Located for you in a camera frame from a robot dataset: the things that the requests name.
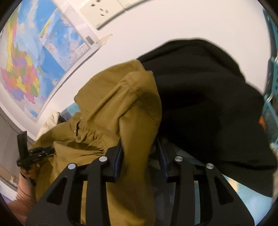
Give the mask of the brown olive jacket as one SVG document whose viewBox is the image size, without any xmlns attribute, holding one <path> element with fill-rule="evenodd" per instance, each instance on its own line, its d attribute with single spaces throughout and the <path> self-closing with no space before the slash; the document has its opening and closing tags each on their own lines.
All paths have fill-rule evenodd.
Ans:
<svg viewBox="0 0 278 226">
<path fill-rule="evenodd" d="M 52 146 L 56 151 L 40 169 L 36 199 L 68 164 L 89 164 L 122 143 L 120 178 L 107 184 L 111 224 L 153 225 L 156 211 L 148 157 L 162 118 L 153 73 L 138 60 L 112 66 L 93 76 L 74 101 L 79 112 L 41 135 L 34 144 Z"/>
</svg>

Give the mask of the pink knitted garment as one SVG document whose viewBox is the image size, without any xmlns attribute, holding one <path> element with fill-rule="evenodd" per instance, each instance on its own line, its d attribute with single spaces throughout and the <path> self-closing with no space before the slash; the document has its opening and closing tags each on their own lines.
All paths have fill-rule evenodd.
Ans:
<svg viewBox="0 0 278 226">
<path fill-rule="evenodd" d="M 27 215 L 36 204 L 34 187 L 26 170 L 20 171 L 16 199 L 11 203 L 12 212 L 25 225 Z"/>
</svg>

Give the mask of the orange folded garment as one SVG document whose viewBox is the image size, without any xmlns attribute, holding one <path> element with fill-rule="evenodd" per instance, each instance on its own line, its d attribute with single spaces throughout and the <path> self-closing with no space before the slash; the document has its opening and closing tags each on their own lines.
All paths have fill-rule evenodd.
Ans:
<svg viewBox="0 0 278 226">
<path fill-rule="evenodd" d="M 266 131 L 267 126 L 266 126 L 266 122 L 265 122 L 265 120 L 264 120 L 262 115 L 259 118 L 259 124 L 263 127 L 264 131 Z"/>
</svg>

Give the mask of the black garment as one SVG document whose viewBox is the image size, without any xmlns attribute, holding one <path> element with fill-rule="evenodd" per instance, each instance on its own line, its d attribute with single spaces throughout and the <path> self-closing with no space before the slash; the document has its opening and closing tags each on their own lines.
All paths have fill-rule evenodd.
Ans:
<svg viewBox="0 0 278 226">
<path fill-rule="evenodd" d="M 271 197 L 277 159 L 259 123 L 263 96 L 246 83 L 238 64 L 201 39 L 170 41 L 138 60 L 154 74 L 161 136 Z"/>
</svg>

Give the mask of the blue perforated basket top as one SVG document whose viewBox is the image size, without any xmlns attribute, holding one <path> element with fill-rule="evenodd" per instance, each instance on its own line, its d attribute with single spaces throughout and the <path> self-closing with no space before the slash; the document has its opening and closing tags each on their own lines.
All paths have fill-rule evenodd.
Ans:
<svg viewBox="0 0 278 226">
<path fill-rule="evenodd" d="M 267 24 L 270 41 L 270 58 L 268 60 L 267 82 L 264 94 L 272 94 L 277 98 L 277 26 L 264 9 L 263 14 Z"/>
</svg>

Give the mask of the blue perforated basket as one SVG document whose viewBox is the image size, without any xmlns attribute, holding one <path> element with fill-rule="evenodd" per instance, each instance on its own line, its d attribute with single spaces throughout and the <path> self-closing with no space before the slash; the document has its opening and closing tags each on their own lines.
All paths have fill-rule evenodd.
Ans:
<svg viewBox="0 0 278 226">
<path fill-rule="evenodd" d="M 266 135 L 270 143 L 271 149 L 277 148 L 277 115 L 272 106 L 273 95 L 266 94 L 264 96 L 264 106 L 262 115 L 266 123 Z"/>
<path fill-rule="evenodd" d="M 264 9 L 263 14 L 267 24 L 270 41 L 270 58 L 268 60 L 267 82 L 264 94 L 272 94 L 277 98 L 277 26 Z"/>
</svg>

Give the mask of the blue perforated basket middle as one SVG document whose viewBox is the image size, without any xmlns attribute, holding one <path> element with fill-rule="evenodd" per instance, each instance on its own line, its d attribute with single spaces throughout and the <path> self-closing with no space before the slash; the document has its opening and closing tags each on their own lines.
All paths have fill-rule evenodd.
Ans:
<svg viewBox="0 0 278 226">
<path fill-rule="evenodd" d="M 264 106 L 262 115 L 266 123 L 266 135 L 270 143 L 271 149 L 277 148 L 277 115 L 272 106 L 273 95 L 266 94 L 264 96 Z"/>
</svg>

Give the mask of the colourful wall map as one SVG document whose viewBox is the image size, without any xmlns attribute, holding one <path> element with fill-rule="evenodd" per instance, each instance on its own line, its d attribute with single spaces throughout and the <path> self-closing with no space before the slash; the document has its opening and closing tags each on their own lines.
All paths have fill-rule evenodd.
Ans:
<svg viewBox="0 0 278 226">
<path fill-rule="evenodd" d="M 3 1 L 1 12 L 1 85 L 37 121 L 103 41 L 69 1 Z"/>
</svg>

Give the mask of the white wall socket panel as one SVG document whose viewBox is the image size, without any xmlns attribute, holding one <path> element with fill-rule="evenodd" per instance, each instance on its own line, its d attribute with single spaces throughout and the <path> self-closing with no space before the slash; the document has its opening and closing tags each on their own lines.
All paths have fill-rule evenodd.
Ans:
<svg viewBox="0 0 278 226">
<path fill-rule="evenodd" d="M 93 0 L 80 8 L 80 13 L 97 30 L 123 12 L 145 2 L 144 0 Z"/>
</svg>

